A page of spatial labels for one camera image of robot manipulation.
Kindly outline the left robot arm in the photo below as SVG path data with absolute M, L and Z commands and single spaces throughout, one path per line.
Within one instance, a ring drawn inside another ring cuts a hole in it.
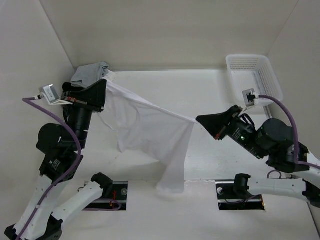
M 63 206 L 57 201 L 73 179 L 83 160 L 88 131 L 94 113 L 101 113 L 106 102 L 107 81 L 89 87 L 64 83 L 61 97 L 52 86 L 23 101 L 54 119 L 38 133 L 36 148 L 44 154 L 33 196 L 20 220 L 5 229 L 10 240 L 57 240 L 63 225 L 97 199 L 112 195 L 113 181 L 96 173 L 91 181 Z

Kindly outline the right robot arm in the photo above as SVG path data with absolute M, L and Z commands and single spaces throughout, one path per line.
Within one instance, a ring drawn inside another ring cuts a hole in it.
M 311 165 L 319 166 L 320 161 L 302 143 L 298 148 L 294 146 L 291 126 L 279 119 L 270 118 L 256 129 L 252 118 L 242 110 L 234 105 L 223 113 L 199 115 L 196 121 L 215 140 L 229 137 L 257 159 L 267 158 L 266 164 L 275 171 L 294 177 L 256 179 L 249 174 L 238 173 L 226 194 L 233 194 L 242 202 L 263 194 L 285 196 L 319 208 L 320 172 Z M 295 163 L 295 150 L 302 164 Z

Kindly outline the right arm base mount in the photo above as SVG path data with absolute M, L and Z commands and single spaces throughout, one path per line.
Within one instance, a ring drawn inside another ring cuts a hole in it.
M 234 180 L 215 182 L 218 209 L 220 211 L 264 211 L 265 204 L 261 195 L 241 197 L 234 192 Z

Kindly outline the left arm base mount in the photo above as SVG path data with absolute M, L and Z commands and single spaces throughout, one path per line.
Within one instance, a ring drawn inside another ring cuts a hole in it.
M 84 210 L 85 211 L 126 211 L 127 198 L 128 198 L 127 181 L 116 181 L 113 183 L 111 192 L 108 196 L 103 195 L 97 200 L 90 203 Z

